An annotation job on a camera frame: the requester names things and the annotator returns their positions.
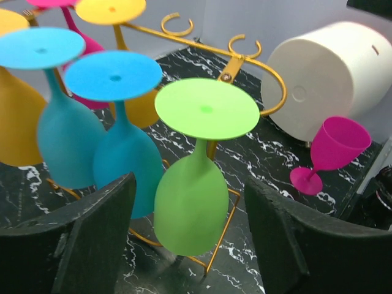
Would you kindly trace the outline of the white cylindrical lamp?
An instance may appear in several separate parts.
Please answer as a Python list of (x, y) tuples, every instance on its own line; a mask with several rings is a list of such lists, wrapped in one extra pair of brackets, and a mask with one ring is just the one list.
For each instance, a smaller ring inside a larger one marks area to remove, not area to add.
[(283, 41), (267, 65), (287, 88), (286, 103), (270, 118), (301, 141), (312, 141), (330, 116), (354, 118), (369, 111), (391, 87), (390, 41), (351, 21)]

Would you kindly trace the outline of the light blue plastic wine glass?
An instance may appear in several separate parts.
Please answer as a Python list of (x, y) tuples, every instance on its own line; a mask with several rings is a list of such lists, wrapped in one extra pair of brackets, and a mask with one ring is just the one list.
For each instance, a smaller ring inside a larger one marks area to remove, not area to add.
[(52, 180), (82, 189), (94, 185), (92, 162), (105, 128), (85, 105), (64, 94), (55, 69), (77, 59), (85, 41), (74, 31), (33, 27), (1, 37), (1, 65), (17, 70), (42, 70), (51, 99), (37, 126), (37, 145)]

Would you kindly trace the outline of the orange plastic wine glass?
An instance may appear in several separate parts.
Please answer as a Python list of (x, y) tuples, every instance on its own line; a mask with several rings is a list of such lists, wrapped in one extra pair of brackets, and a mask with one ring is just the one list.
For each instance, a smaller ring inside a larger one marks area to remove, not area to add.
[(155, 60), (128, 50), (121, 25), (139, 17), (145, 9), (146, 1), (78, 2), (75, 11), (81, 19), (112, 25), (117, 49), (86, 55), (66, 73), (67, 85), (75, 94), (96, 102), (118, 102), (130, 122), (140, 128), (159, 119), (154, 99), (162, 69)]

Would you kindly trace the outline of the green plastic wine glass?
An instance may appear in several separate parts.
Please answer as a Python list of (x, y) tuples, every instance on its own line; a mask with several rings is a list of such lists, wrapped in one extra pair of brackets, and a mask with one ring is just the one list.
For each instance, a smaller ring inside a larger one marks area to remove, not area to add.
[[(251, 101), (259, 121), (258, 106), (252, 97)], [(156, 191), (154, 232), (161, 245), (176, 255), (201, 255), (209, 251), (218, 242), (225, 225), (228, 187), (220, 168), (213, 162), (223, 176), (217, 192), (202, 191), (209, 178), (203, 172), (208, 168), (206, 162), (196, 170), (190, 169), (205, 153), (203, 141), (196, 139), (193, 152), (167, 169)]]

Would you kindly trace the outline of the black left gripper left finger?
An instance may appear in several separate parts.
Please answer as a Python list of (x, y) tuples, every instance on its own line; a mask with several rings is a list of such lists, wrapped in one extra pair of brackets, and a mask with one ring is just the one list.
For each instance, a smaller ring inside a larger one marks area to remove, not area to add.
[(114, 293), (133, 173), (52, 213), (1, 229), (1, 293)]

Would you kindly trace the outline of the yellow-orange plastic wine glass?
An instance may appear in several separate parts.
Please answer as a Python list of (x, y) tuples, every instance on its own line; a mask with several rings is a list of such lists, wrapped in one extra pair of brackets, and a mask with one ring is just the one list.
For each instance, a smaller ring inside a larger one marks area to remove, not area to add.
[(37, 124), (46, 101), (25, 81), (1, 67), (1, 162), (22, 167), (43, 162)]

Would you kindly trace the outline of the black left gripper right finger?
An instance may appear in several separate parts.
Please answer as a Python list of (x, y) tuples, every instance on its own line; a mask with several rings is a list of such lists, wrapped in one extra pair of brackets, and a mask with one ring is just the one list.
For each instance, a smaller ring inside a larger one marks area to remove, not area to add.
[(253, 177), (244, 201), (266, 293), (391, 292), (391, 232), (328, 216)]

